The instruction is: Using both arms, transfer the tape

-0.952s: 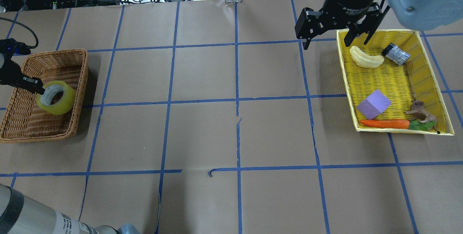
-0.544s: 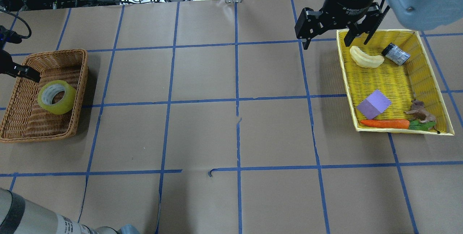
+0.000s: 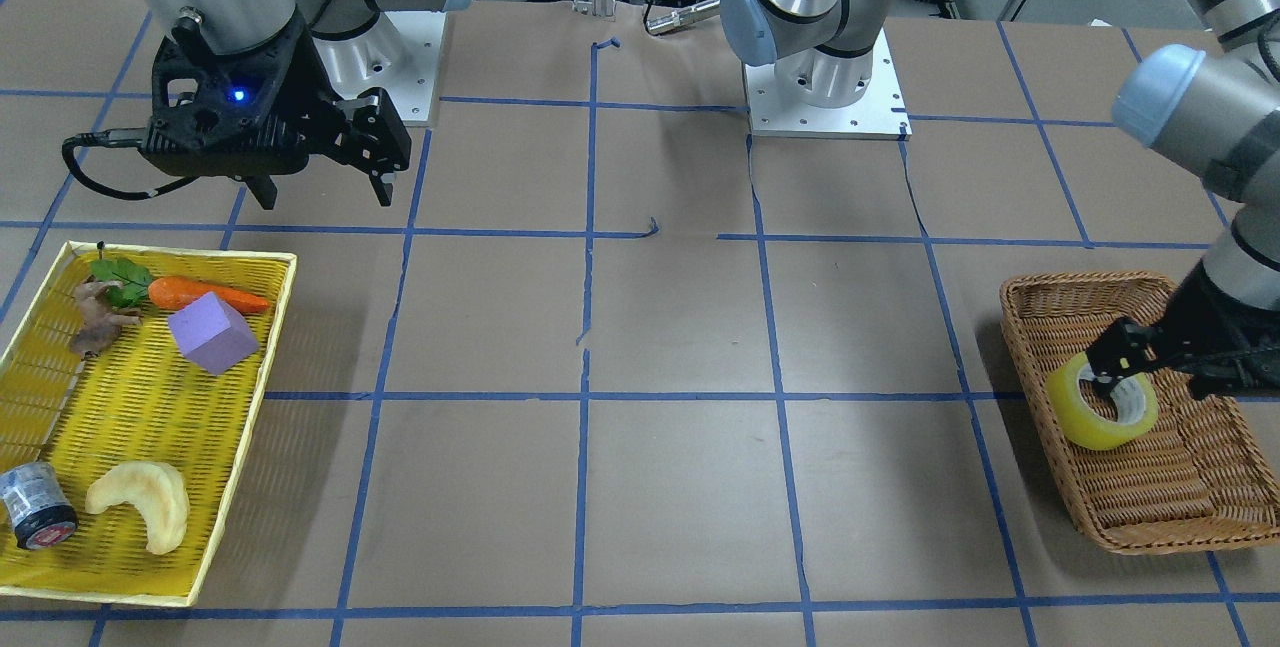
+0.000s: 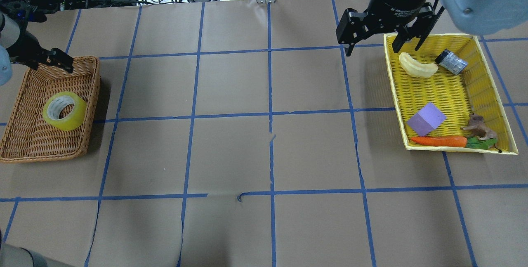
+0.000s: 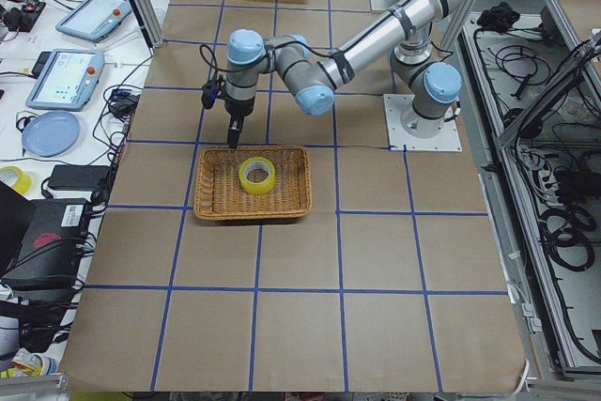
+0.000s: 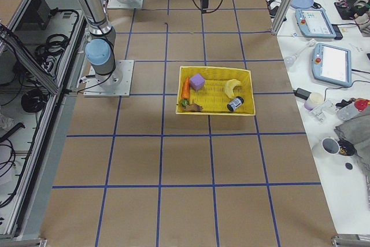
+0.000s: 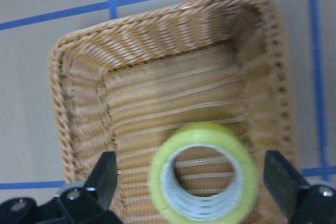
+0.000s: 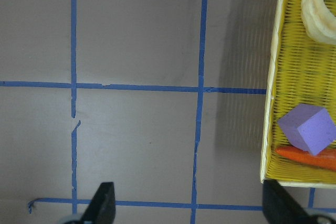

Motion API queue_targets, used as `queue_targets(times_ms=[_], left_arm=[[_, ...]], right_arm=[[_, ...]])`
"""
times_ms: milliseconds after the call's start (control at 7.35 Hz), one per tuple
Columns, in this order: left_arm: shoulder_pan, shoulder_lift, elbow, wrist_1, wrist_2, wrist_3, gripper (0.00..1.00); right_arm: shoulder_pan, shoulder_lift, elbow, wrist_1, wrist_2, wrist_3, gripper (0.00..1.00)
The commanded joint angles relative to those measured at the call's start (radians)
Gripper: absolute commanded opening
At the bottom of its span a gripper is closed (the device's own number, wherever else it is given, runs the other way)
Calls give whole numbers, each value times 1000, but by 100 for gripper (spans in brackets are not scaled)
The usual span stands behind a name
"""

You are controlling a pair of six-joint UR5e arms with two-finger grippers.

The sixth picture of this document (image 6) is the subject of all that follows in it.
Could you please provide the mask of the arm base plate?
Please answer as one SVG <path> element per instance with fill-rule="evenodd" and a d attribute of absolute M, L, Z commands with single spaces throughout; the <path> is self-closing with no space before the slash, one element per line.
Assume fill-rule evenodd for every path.
<path fill-rule="evenodd" d="M 141 9 L 143 0 L 106 0 L 108 9 Z"/>
<path fill-rule="evenodd" d="M 93 77 L 87 80 L 88 89 L 83 91 L 85 97 L 129 97 L 131 90 L 134 60 L 116 60 L 116 69 L 111 77 L 101 85 L 103 76 Z"/>

